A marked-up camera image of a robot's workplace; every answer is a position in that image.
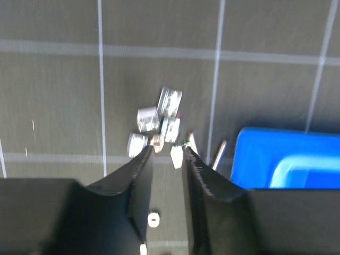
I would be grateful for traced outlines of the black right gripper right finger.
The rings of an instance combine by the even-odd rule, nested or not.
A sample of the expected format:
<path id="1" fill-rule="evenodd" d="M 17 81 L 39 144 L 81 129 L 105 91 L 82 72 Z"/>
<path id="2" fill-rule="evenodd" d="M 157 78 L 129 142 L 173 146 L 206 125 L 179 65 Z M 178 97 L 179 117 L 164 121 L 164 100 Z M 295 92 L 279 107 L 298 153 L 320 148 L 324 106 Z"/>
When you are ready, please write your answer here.
<path id="1" fill-rule="evenodd" d="M 339 191 L 243 189 L 183 151 L 190 254 L 339 254 Z"/>

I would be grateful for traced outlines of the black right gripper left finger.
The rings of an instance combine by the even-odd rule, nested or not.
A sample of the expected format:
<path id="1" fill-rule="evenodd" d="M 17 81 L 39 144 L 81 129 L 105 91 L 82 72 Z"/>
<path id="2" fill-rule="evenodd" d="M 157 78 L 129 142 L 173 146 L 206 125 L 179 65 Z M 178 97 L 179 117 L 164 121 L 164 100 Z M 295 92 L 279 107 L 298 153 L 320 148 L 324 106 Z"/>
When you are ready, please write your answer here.
<path id="1" fill-rule="evenodd" d="M 152 146 L 101 180 L 1 179 L 1 254 L 139 254 L 146 242 Z"/>

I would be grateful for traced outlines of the silver screw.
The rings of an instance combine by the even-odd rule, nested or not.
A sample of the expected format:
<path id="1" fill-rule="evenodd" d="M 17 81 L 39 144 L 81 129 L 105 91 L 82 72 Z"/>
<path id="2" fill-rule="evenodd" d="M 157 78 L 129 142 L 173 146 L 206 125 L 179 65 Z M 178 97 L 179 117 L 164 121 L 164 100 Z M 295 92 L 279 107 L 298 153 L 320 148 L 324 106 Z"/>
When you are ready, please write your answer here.
<path id="1" fill-rule="evenodd" d="M 181 168 L 183 163 L 183 147 L 181 145 L 172 146 L 170 155 L 174 168 Z"/>
<path id="2" fill-rule="evenodd" d="M 216 156 L 215 156 L 215 158 L 214 158 L 214 160 L 213 160 L 213 162 L 212 162 L 212 165 L 211 165 L 211 167 L 212 167 L 212 169 L 213 169 L 214 171 L 217 171 L 217 170 L 218 170 L 218 166 L 219 166 L 219 164 L 220 164 L 220 162 L 221 162 L 221 160 L 222 160 L 222 157 L 223 157 L 223 155 L 224 155 L 224 153 L 225 153 L 225 150 L 226 150 L 226 148 L 227 148 L 227 145 L 228 145 L 228 141 L 226 141 L 226 140 L 223 140 L 223 141 L 220 143 L 220 146 L 219 146 L 219 148 L 218 148 L 218 150 L 217 150 L 217 154 L 216 154 Z"/>

